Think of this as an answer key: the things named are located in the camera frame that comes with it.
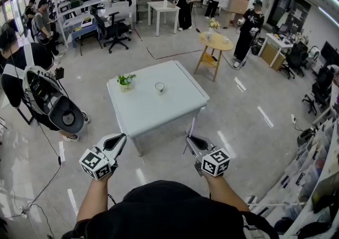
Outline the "green chair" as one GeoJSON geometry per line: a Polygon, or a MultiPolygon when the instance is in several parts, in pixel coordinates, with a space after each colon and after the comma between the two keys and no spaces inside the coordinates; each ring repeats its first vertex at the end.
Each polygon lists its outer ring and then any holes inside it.
{"type": "Polygon", "coordinates": [[[140,14],[141,13],[148,13],[148,2],[151,0],[137,0],[136,5],[136,21],[141,22],[140,14]]]}

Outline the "white shelf of storage bins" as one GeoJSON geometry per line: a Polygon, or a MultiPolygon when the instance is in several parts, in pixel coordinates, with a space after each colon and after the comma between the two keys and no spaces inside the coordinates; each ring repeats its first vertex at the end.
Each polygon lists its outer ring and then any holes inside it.
{"type": "Polygon", "coordinates": [[[302,145],[283,176],[259,199],[245,198],[251,212],[276,229],[278,239],[330,239],[339,230],[339,118],[321,125],[302,145]]]}

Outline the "white rectangular table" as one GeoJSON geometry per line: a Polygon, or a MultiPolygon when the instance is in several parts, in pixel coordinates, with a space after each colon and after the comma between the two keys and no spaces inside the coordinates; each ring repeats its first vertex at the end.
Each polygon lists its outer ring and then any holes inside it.
{"type": "Polygon", "coordinates": [[[148,4],[148,26],[151,26],[151,23],[152,23],[152,19],[153,19],[152,11],[156,11],[156,33],[155,35],[157,37],[159,36],[160,14],[164,13],[164,24],[166,24],[166,13],[167,12],[175,13],[173,33],[177,34],[180,8],[170,2],[167,2],[167,5],[165,6],[164,1],[147,2],[147,4],[148,4]]]}

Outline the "white and black backpack rig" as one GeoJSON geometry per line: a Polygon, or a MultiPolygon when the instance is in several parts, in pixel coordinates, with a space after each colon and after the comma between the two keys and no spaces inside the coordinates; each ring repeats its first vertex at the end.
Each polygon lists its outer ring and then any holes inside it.
{"type": "Polygon", "coordinates": [[[22,87],[32,110],[46,115],[53,125],[68,134],[80,132],[83,113],[70,100],[57,76],[40,66],[26,66],[22,87]]]}

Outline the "white desk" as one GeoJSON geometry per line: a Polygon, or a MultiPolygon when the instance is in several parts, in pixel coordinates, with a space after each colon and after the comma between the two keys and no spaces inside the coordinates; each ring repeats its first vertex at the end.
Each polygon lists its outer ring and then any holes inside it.
{"type": "Polygon", "coordinates": [[[275,48],[277,48],[278,53],[275,55],[275,58],[273,62],[269,65],[270,68],[272,68],[273,63],[275,62],[277,56],[282,53],[283,51],[291,50],[293,47],[293,44],[290,43],[287,39],[279,39],[277,34],[267,33],[265,36],[265,40],[263,42],[262,48],[260,49],[258,56],[261,57],[261,53],[263,51],[263,48],[267,43],[272,44],[275,48]]]}

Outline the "blue cloth covered table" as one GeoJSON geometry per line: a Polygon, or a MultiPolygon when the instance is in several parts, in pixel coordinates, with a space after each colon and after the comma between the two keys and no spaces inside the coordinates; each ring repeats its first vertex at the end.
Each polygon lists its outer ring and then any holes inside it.
{"type": "Polygon", "coordinates": [[[72,32],[68,37],[68,41],[70,42],[73,49],[76,49],[77,46],[79,46],[80,55],[82,55],[83,41],[87,38],[94,37],[99,43],[101,49],[103,48],[100,42],[100,36],[101,32],[99,31],[98,25],[93,23],[92,25],[86,26],[84,28],[80,27],[77,31],[72,32]]]}

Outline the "black monitor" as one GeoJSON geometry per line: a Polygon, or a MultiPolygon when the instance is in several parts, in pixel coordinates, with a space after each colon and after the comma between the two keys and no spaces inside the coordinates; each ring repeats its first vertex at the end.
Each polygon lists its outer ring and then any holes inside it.
{"type": "Polygon", "coordinates": [[[328,43],[328,41],[324,43],[324,46],[321,49],[320,54],[325,59],[326,66],[329,65],[339,66],[339,53],[328,43]]]}

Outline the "white square table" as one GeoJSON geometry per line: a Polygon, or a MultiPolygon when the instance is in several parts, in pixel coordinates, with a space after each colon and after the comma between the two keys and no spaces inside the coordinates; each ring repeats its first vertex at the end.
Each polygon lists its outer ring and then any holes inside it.
{"type": "Polygon", "coordinates": [[[133,142],[138,156],[142,149],[137,138],[189,113],[197,116],[210,97],[177,60],[146,67],[134,72],[134,88],[121,92],[116,78],[107,88],[122,133],[133,142]],[[155,84],[165,84],[158,95],[155,84]]]}

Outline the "small potted flower plant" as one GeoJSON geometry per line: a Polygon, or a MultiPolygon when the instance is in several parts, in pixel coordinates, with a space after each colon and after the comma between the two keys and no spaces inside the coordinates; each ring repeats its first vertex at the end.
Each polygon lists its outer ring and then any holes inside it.
{"type": "Polygon", "coordinates": [[[117,82],[121,92],[128,92],[134,88],[134,82],[136,74],[123,74],[117,76],[117,82]]]}

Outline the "person's right forearm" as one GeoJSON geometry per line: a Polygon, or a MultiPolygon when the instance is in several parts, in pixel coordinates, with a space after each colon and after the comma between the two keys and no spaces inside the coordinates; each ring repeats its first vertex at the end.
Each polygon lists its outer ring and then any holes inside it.
{"type": "Polygon", "coordinates": [[[239,211],[250,212],[248,205],[230,187],[222,175],[212,176],[206,172],[202,172],[202,174],[207,181],[212,200],[233,206],[239,211]]]}

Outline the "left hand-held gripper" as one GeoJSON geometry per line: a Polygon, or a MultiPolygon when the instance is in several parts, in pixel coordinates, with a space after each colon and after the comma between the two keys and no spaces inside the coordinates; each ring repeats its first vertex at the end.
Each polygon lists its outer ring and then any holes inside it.
{"type": "Polygon", "coordinates": [[[113,174],[118,168],[116,159],[127,142],[126,134],[110,134],[102,137],[96,147],[87,149],[79,160],[83,171],[95,180],[113,174]]]}

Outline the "person's black shirt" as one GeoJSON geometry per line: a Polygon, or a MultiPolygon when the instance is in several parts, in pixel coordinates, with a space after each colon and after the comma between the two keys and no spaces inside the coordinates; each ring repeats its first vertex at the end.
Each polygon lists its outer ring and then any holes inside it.
{"type": "Polygon", "coordinates": [[[278,239],[278,234],[261,216],[160,180],[132,189],[61,239],[278,239]]]}

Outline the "pale purple straw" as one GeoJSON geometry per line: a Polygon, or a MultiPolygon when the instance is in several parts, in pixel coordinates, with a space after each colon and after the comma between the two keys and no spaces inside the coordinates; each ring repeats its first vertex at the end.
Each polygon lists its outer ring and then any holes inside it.
{"type": "MultiPolygon", "coordinates": [[[[195,117],[193,117],[191,126],[189,127],[189,133],[188,133],[188,137],[189,137],[189,138],[191,138],[191,136],[192,136],[193,129],[194,129],[194,124],[195,124],[195,117]]],[[[188,145],[185,145],[183,154],[185,154],[185,151],[186,151],[187,147],[188,147],[188,145]]]]}

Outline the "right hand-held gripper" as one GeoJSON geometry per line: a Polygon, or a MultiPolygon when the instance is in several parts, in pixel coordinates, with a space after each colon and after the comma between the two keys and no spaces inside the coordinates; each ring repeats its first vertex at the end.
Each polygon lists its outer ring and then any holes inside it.
{"type": "Polygon", "coordinates": [[[228,169],[230,155],[223,148],[213,150],[215,145],[210,139],[201,136],[186,137],[186,146],[195,158],[199,157],[194,167],[200,176],[205,172],[217,177],[228,169]]]}

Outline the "white shelving unit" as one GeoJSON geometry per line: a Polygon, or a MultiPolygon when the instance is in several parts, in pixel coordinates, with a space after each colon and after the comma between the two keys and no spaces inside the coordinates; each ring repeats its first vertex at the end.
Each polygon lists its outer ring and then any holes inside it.
{"type": "Polygon", "coordinates": [[[68,27],[77,28],[81,26],[81,22],[86,17],[91,17],[90,9],[95,5],[98,6],[99,17],[107,20],[109,14],[120,12],[117,17],[124,17],[124,23],[129,27],[129,31],[133,30],[133,23],[136,21],[136,0],[52,0],[57,12],[57,21],[61,29],[64,42],[68,45],[68,37],[65,31],[68,27]],[[77,14],[72,17],[73,12],[80,11],[82,8],[88,8],[84,14],[77,14]]]}

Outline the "person's left forearm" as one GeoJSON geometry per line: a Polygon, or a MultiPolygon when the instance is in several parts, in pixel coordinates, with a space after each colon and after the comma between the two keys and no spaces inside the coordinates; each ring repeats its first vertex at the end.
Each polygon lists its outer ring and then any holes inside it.
{"type": "Polygon", "coordinates": [[[95,215],[108,210],[108,180],[106,176],[100,180],[92,180],[85,198],[77,214],[77,222],[91,219],[95,215]]]}

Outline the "brown cardboard lectern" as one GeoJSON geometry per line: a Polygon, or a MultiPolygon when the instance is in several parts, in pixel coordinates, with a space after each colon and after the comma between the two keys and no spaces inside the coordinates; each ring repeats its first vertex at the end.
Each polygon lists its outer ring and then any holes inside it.
{"type": "Polygon", "coordinates": [[[248,9],[249,0],[228,0],[226,7],[220,8],[220,25],[227,29],[230,24],[237,25],[237,21],[242,18],[248,9]]]}

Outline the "round wooden side table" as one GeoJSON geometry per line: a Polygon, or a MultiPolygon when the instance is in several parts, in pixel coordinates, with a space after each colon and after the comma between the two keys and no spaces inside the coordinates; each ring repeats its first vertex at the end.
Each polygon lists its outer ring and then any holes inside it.
{"type": "Polygon", "coordinates": [[[204,45],[204,49],[195,67],[194,74],[197,72],[200,64],[203,63],[206,67],[215,69],[213,76],[213,81],[215,81],[223,52],[232,50],[234,44],[231,40],[228,43],[224,43],[225,36],[219,33],[214,32],[210,41],[206,40],[206,35],[207,32],[199,35],[199,41],[204,45]]]}

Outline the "brown cardboard box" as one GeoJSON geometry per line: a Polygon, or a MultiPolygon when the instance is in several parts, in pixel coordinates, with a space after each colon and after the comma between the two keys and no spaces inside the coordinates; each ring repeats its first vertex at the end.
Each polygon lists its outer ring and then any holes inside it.
{"type": "MultiPolygon", "coordinates": [[[[277,48],[275,48],[272,44],[270,43],[267,43],[265,45],[265,47],[263,48],[263,51],[261,53],[261,58],[268,64],[270,65],[274,58],[275,58],[275,55],[278,53],[278,50],[277,48]]],[[[284,63],[285,61],[285,56],[280,53],[275,62],[273,63],[272,65],[272,69],[275,70],[276,72],[281,68],[282,64],[284,63]]]]}

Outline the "vase of yellow flowers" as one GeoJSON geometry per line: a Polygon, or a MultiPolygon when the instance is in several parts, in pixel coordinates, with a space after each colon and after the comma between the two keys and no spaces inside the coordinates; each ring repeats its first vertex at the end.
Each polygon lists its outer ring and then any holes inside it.
{"type": "Polygon", "coordinates": [[[220,28],[219,22],[216,21],[214,18],[210,19],[210,22],[209,22],[209,30],[208,30],[207,35],[206,35],[206,40],[207,40],[207,41],[210,41],[210,40],[211,40],[212,34],[213,34],[218,28],[220,28]]]}

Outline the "black office chair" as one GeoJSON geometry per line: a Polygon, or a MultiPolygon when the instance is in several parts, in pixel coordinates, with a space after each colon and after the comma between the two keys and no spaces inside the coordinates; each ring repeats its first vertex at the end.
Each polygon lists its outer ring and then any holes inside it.
{"type": "Polygon", "coordinates": [[[308,48],[307,46],[299,41],[295,43],[292,49],[286,54],[286,59],[281,65],[279,71],[285,71],[287,79],[291,77],[295,79],[295,72],[297,75],[305,76],[302,66],[306,58],[308,57],[308,48]]]}
{"type": "Polygon", "coordinates": [[[311,87],[311,96],[313,98],[311,99],[308,94],[305,94],[302,99],[302,102],[306,102],[309,105],[308,114],[317,114],[316,103],[321,107],[327,104],[334,74],[335,69],[332,66],[323,67],[319,70],[316,81],[311,87]]]}
{"type": "Polygon", "coordinates": [[[129,47],[124,43],[124,41],[131,41],[131,39],[128,36],[124,36],[124,34],[129,33],[128,26],[124,23],[126,20],[124,17],[121,17],[119,19],[116,19],[115,17],[120,12],[116,11],[108,16],[108,23],[109,25],[106,26],[105,22],[99,17],[98,10],[92,8],[90,10],[90,14],[95,18],[97,27],[99,29],[98,35],[104,42],[102,43],[103,47],[106,47],[109,43],[111,44],[108,52],[112,53],[112,48],[116,45],[122,45],[126,48],[126,50],[129,49],[129,47]]]}

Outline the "dark helmet headset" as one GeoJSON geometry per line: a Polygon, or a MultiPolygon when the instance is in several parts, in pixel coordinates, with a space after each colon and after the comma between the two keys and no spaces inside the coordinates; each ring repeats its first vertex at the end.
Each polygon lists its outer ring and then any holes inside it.
{"type": "Polygon", "coordinates": [[[316,133],[316,130],[313,128],[308,128],[301,132],[301,134],[297,137],[297,145],[300,147],[305,143],[308,143],[311,137],[313,137],[316,133]]]}

